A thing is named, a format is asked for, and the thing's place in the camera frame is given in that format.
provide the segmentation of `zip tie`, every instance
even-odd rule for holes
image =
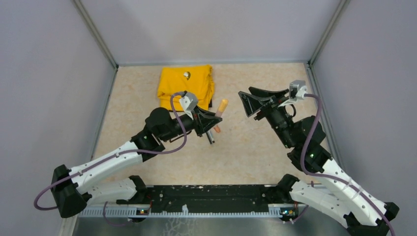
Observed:
[[[359,185],[359,191],[358,191],[358,192],[356,192],[356,193],[353,195],[353,197],[351,198],[351,200],[353,200],[353,199],[355,199],[357,196],[359,196],[359,194],[360,194],[362,191],[363,191],[363,188],[362,188],[362,186],[360,186],[360,185]]]
[[[352,177],[349,177],[349,182],[342,188],[342,192],[345,191],[350,185],[352,185]]]

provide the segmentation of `white wall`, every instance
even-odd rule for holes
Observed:
[[[314,66],[346,171],[416,235],[417,1],[353,0]]]
[[[307,61],[339,0],[83,0],[125,64]]]
[[[0,235],[57,235],[58,211],[33,200],[90,159],[113,69],[70,0],[1,1],[0,22]]]

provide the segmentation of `yellow shirt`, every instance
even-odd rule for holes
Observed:
[[[158,87],[158,97],[161,107],[172,110],[171,95],[176,92],[188,91],[197,96],[198,106],[209,109],[209,103],[214,94],[214,82],[211,76],[211,65],[192,67],[164,67]],[[179,96],[174,98],[174,107],[182,111]]]

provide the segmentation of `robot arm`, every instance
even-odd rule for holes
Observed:
[[[179,100],[185,114],[179,119],[186,134],[193,130],[202,136],[222,121],[215,113],[197,106],[195,95],[184,92]],[[119,148],[88,163],[68,169],[61,165],[54,170],[52,183],[71,177],[51,189],[62,218],[81,212],[87,205],[106,201],[143,201],[146,185],[140,177],[132,176],[122,181],[98,184],[103,179],[124,168],[145,162],[157,154],[169,154],[175,150],[163,151],[161,141],[173,142],[183,136],[183,129],[177,119],[171,119],[165,108],[154,109],[145,119],[142,131]]]
[[[389,221],[395,218],[399,208],[394,203],[384,203],[362,189],[334,161],[320,143],[326,137],[320,123],[307,143],[305,160],[302,164],[304,143],[316,117],[311,116],[293,122],[296,114],[294,103],[303,100],[306,94],[304,81],[294,81],[290,89],[267,91],[250,87],[251,94],[239,92],[247,116],[256,114],[255,120],[266,118],[286,148],[294,148],[287,156],[300,171],[315,176],[334,196],[309,187],[298,178],[285,175],[276,191],[286,194],[287,199],[303,202],[342,224],[351,235],[385,236]],[[293,115],[285,106],[291,105]]]

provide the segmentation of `metal corner frame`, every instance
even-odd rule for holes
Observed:
[[[88,14],[88,11],[86,10],[86,8],[84,7],[83,3],[81,0],[71,0],[75,6],[75,8],[77,9],[77,11],[79,12],[81,18],[83,19],[86,27],[88,28],[88,30],[90,31],[91,35],[93,36],[93,38],[95,39],[98,47],[100,48],[100,50],[102,51],[103,55],[106,57],[106,59],[108,60],[108,62],[110,63],[110,65],[114,68],[114,76],[113,76],[113,80],[111,82],[110,85],[110,89],[108,92],[108,98],[106,100],[106,104],[103,107],[103,111],[101,113],[101,122],[97,127],[97,131],[95,132],[95,142],[93,147],[91,148],[91,157],[95,152],[95,149],[97,147],[98,144],[98,138],[100,136],[101,133],[101,129],[103,126],[103,121],[104,121],[104,117],[106,114],[106,110],[110,101],[110,96],[112,93],[112,89],[113,89],[113,85],[116,79],[116,75],[118,72],[118,68],[119,65],[116,62],[116,60],[114,59],[111,51],[109,50],[109,48],[107,47],[104,39],[102,38],[102,36],[100,35],[97,27],[95,26],[93,20],[91,19],[91,17]],[[321,52],[323,51],[326,43],[328,42],[329,38],[331,37],[331,34],[333,33],[335,27],[337,26],[337,23],[339,22],[341,15],[343,14],[343,12],[346,10],[348,4],[350,3],[351,0],[340,0],[340,3],[335,11],[335,13],[333,14],[328,26],[326,27],[326,30],[323,32],[323,35],[316,47],[316,49],[313,52],[313,55],[311,56],[311,59],[308,60],[307,62],[304,62],[304,66],[305,66],[305,71],[307,73],[307,77],[308,80],[310,82],[310,86],[312,88],[312,91],[314,94],[322,97],[322,93],[320,91],[320,84],[318,82],[317,76],[315,74],[314,71],[314,65],[317,62],[317,59],[319,58]],[[330,152],[333,155],[333,158],[339,163],[339,165],[341,166],[341,168],[344,168],[344,164],[342,162],[342,158],[340,156],[340,151],[337,145],[337,141],[335,139],[335,135],[333,133],[333,129],[332,129],[332,125],[330,122],[330,118],[328,116],[328,113],[326,111],[326,106],[325,106],[325,102],[323,101],[323,116],[321,118],[322,124],[323,124],[323,129],[326,133],[329,134],[329,136],[327,137],[328,140],[328,145],[330,148]],[[75,226],[76,226],[76,221],[77,221],[77,216],[71,217],[71,218],[67,218],[67,219],[63,219],[61,222],[61,227],[60,227],[60,231],[59,231],[59,236],[71,236],[74,232]]]
[[[91,17],[89,16],[89,13],[87,12],[87,9],[84,7],[81,0],[71,0],[74,4],[75,8],[78,10],[78,13],[80,14],[81,18],[84,21],[84,24],[89,29],[91,35],[95,39],[98,47],[100,48],[101,52],[104,54],[104,56],[107,58],[109,63],[112,65],[112,67],[117,70],[119,65],[116,63],[112,53],[110,52],[109,48],[107,47],[106,43],[104,42],[103,38],[101,37],[100,33],[98,32],[97,27],[95,26],[94,22],[92,21]]]
[[[326,46],[326,43],[331,37],[331,34],[333,33],[334,29],[336,28],[343,12],[345,12],[347,6],[349,5],[351,0],[341,0],[339,5],[337,6],[337,9],[335,13],[333,14],[326,30],[323,32],[322,38],[319,41],[319,44],[317,45],[316,49],[314,50],[313,55],[311,56],[311,59],[308,61],[308,63],[304,64],[305,71],[307,73],[308,80],[310,81],[310,86],[314,94],[318,95],[319,97],[323,97],[323,93],[320,90],[320,83],[316,76],[314,65],[317,62],[321,52],[323,51],[324,47]],[[328,134],[327,136],[327,142],[328,146],[330,148],[330,152],[332,154],[332,157],[336,160],[336,162],[340,165],[342,169],[345,168],[345,165],[343,163],[343,158],[340,155],[340,150],[337,145],[336,136],[334,135],[333,126],[331,125],[331,120],[328,115],[327,109],[326,109],[326,103],[323,100],[323,112],[322,112],[322,125],[324,131]]]

